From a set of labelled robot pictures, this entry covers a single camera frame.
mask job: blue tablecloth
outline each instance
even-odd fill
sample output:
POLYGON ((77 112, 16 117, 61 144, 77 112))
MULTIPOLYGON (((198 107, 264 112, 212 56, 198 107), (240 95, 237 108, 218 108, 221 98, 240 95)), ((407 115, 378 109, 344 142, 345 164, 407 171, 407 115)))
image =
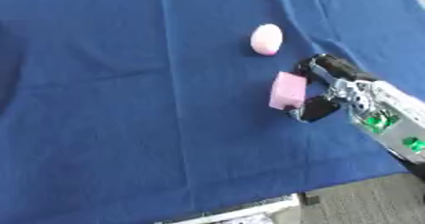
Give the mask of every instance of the blue tablecloth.
POLYGON ((405 171, 268 108, 317 52, 425 99, 415 0, 0 0, 0 223, 146 223, 405 171), (260 24, 283 28, 255 55, 260 24))

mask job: floor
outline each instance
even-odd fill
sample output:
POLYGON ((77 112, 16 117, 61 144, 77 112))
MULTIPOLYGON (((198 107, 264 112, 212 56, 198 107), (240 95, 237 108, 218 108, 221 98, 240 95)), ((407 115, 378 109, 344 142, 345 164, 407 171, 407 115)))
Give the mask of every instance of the floor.
MULTIPOLYGON (((418 0, 425 8, 425 0, 418 0)), ((321 203, 303 206, 302 224, 424 224, 425 183, 405 174, 312 191, 321 203)), ((286 224, 284 215, 275 219, 286 224)))

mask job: pink foam block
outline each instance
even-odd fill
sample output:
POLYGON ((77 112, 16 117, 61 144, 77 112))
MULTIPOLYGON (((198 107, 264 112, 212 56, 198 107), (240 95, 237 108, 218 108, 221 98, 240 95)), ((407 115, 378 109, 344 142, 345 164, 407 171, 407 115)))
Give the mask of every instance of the pink foam block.
POLYGON ((301 107, 305 100, 306 79, 279 72, 271 88, 269 106, 284 110, 286 106, 301 107))

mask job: blue cloth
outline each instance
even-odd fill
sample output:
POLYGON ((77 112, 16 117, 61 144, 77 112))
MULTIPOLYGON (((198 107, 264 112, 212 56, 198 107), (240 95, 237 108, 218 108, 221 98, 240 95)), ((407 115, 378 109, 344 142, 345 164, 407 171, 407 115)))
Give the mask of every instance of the blue cloth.
POLYGON ((344 112, 268 108, 329 52, 425 99, 415 0, 0 0, 0 223, 149 223, 404 172, 344 112), (283 28, 274 57, 251 32, 283 28))

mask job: pink ball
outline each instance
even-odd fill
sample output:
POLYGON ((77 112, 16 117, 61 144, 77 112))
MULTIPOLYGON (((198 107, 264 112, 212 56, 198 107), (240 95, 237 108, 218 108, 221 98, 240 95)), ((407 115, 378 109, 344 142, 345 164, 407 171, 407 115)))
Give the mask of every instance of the pink ball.
POLYGON ((275 55, 279 50, 284 35, 274 24, 265 24, 258 27, 250 37, 250 45, 255 52, 267 56, 275 55))

